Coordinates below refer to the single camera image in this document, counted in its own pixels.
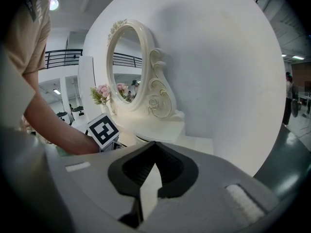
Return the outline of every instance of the ceiling light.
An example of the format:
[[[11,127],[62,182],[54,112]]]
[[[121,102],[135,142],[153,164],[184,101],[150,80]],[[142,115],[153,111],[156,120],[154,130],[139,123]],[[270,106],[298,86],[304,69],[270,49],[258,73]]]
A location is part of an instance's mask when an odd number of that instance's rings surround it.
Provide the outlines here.
[[[60,95],[60,92],[57,89],[54,89],[53,92],[55,92],[56,94]]]
[[[297,60],[304,60],[305,58],[304,57],[299,57],[299,56],[293,56],[294,59],[297,59]]]
[[[56,10],[58,8],[58,0],[51,0],[50,10]]]

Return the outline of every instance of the ceiling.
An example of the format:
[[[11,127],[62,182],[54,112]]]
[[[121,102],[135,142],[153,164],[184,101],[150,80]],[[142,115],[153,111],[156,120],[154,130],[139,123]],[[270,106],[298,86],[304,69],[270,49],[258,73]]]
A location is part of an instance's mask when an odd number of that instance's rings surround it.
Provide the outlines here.
[[[284,61],[290,63],[311,61],[311,38],[288,2],[258,0],[258,6],[270,21],[282,53],[286,54]],[[295,55],[305,59],[303,61],[293,59]]]
[[[67,39],[69,31],[88,30],[111,1],[59,0],[59,8],[50,11],[52,20],[51,35],[55,31],[65,30]],[[258,0],[257,4],[270,21],[282,53],[287,55],[284,60],[291,63],[301,62],[292,59],[294,55],[305,57],[304,61],[311,60],[311,38],[304,31],[295,12],[286,0]]]
[[[66,87],[68,99],[73,99],[76,97],[74,88],[76,89],[78,97],[80,97],[78,79],[76,76],[66,77]],[[40,94],[47,103],[62,101],[62,95],[61,94],[58,95],[55,92],[53,92],[54,89],[57,89],[60,93],[62,92],[60,89],[59,79],[39,83]]]
[[[59,7],[50,11],[52,30],[88,30],[112,0],[58,0]]]

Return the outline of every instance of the flower bouquet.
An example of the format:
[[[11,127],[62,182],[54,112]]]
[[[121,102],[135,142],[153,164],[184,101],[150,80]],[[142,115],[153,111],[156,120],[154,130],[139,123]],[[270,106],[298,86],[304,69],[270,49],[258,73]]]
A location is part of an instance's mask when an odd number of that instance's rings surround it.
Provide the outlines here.
[[[106,84],[99,85],[97,88],[91,88],[91,95],[95,101],[95,104],[106,105],[109,101],[108,97],[110,95],[109,86]]]
[[[120,92],[121,96],[126,99],[127,93],[128,93],[128,89],[126,84],[124,83],[118,83],[117,84],[117,89]]]

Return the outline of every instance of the person in background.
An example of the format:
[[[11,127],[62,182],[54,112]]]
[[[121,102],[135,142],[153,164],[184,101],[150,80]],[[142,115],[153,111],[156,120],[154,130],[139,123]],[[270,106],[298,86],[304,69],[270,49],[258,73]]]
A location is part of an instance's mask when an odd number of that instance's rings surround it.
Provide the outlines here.
[[[132,81],[132,85],[134,86],[134,90],[135,90],[135,95],[134,97],[136,97],[138,89],[139,89],[139,83],[137,82],[137,80],[133,80]]]
[[[307,110],[307,114],[310,113],[310,107],[311,107],[311,101],[308,100],[308,104],[307,104],[308,110]]]
[[[95,140],[60,120],[40,95],[38,71],[46,68],[45,48],[51,30],[50,1],[25,0],[3,41],[11,66],[35,90],[24,116],[38,134],[63,150],[73,154],[97,153],[99,146]]]
[[[70,111],[71,111],[71,116],[72,116],[72,119],[74,120],[74,118],[73,118],[73,114],[72,114],[73,107],[71,106],[71,103],[69,104],[69,106],[70,106]]]
[[[128,91],[128,93],[127,93],[127,96],[126,96],[126,101],[128,101],[128,102],[132,102],[132,93],[131,93],[131,91]]]
[[[282,123],[287,126],[292,112],[292,87],[293,87],[293,78],[290,72],[286,72],[286,102],[285,102],[285,110]]]

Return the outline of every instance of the white vanity mirror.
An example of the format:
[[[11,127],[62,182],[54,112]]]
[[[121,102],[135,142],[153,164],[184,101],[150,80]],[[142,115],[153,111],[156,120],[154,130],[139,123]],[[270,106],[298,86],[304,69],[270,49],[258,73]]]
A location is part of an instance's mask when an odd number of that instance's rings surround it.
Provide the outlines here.
[[[119,98],[131,103],[141,83],[142,55],[139,37],[134,28],[125,28],[113,53],[112,73]]]
[[[184,133],[184,114],[164,77],[169,67],[163,56],[140,22],[126,19],[112,26],[106,70],[113,120],[141,139],[174,142]]]

